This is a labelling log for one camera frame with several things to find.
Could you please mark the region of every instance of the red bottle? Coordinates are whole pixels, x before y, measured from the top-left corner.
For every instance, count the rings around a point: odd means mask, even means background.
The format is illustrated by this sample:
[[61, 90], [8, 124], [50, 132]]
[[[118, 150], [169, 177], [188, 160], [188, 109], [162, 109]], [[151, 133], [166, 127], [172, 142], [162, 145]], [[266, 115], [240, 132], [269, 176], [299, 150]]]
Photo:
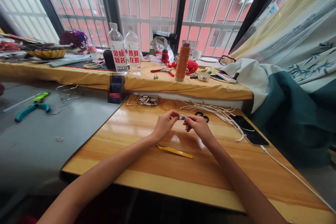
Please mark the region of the red bottle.
[[164, 48], [163, 51], [162, 51], [162, 58], [161, 58], [161, 61], [163, 63], [167, 63], [169, 60], [169, 56], [168, 56], [168, 50], [167, 48]]

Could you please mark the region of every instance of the remote control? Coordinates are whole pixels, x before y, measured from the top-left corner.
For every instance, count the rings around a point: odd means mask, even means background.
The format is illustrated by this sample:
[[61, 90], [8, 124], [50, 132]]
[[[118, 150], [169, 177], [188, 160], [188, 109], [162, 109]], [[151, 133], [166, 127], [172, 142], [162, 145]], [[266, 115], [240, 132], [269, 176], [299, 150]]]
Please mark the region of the remote control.
[[219, 77], [221, 77], [223, 80], [229, 82], [229, 83], [236, 83], [237, 81], [235, 79], [233, 79], [231, 76], [222, 73], [222, 72], [216, 72], [216, 75], [218, 75]]

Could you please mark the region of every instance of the plastic bag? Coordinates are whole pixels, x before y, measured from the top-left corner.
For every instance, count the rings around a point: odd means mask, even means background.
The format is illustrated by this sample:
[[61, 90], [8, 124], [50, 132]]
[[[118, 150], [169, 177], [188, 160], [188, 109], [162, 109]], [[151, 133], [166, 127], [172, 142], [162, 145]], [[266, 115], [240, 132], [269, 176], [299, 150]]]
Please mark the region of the plastic bag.
[[164, 48], [168, 50], [169, 62], [174, 61], [174, 53], [170, 46], [168, 45], [168, 41], [164, 37], [156, 36], [151, 41], [151, 46], [153, 47], [154, 51], [163, 51]]

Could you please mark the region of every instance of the bottle cap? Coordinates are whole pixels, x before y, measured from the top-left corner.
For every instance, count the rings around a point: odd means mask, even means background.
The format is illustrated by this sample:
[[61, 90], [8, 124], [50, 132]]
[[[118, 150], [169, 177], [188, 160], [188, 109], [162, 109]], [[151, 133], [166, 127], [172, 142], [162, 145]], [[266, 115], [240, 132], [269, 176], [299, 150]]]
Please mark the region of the bottle cap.
[[114, 30], [118, 30], [118, 25], [116, 23], [109, 23], [110, 28]]

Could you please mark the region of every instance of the black container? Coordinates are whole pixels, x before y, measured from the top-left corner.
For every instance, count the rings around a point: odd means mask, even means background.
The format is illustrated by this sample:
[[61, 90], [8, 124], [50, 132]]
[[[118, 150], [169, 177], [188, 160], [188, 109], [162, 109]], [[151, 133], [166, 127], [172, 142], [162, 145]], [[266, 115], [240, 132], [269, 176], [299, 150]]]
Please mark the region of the black container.
[[105, 65], [107, 69], [115, 70], [116, 66], [113, 60], [113, 54], [110, 49], [106, 49], [103, 53], [103, 57], [105, 59]]

